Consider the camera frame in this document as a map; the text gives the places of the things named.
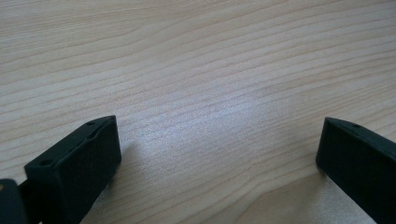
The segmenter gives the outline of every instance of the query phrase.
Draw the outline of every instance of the light wooden surface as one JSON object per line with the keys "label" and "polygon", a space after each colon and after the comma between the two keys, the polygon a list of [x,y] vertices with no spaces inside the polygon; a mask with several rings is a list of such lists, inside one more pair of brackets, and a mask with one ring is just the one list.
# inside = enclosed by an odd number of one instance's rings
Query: light wooden surface
{"label": "light wooden surface", "polygon": [[0,2],[0,177],[115,114],[83,223],[373,223],[322,175],[323,119],[396,140],[396,2]]}

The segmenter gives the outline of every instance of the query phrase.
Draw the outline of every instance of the matte black plastic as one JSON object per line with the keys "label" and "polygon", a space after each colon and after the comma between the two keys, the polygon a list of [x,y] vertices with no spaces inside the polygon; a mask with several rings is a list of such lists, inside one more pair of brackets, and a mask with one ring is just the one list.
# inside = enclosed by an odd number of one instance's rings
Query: matte black plastic
{"label": "matte black plastic", "polygon": [[95,119],[26,164],[29,188],[41,198],[44,224],[79,223],[120,164],[115,116]]}
{"label": "matte black plastic", "polygon": [[396,223],[396,144],[360,125],[326,118],[317,164],[378,223]]}
{"label": "matte black plastic", "polygon": [[28,224],[17,183],[0,179],[0,223]]}

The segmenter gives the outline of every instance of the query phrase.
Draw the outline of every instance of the wooden table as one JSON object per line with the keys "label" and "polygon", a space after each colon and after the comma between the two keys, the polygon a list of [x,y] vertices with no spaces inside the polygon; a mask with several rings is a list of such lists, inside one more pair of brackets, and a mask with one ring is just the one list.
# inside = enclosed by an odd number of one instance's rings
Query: wooden table
{"label": "wooden table", "polygon": [[373,223],[318,171],[325,117],[396,139],[396,2],[1,1],[0,177],[118,118],[82,223]]}

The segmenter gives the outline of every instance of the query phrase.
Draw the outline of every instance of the wood grain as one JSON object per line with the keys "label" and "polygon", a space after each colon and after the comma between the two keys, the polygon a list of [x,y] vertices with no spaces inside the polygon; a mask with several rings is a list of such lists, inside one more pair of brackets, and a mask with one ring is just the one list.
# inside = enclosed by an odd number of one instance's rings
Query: wood grain
{"label": "wood grain", "polygon": [[87,120],[123,159],[83,223],[374,223],[325,117],[396,140],[396,3],[1,1],[0,177]]}

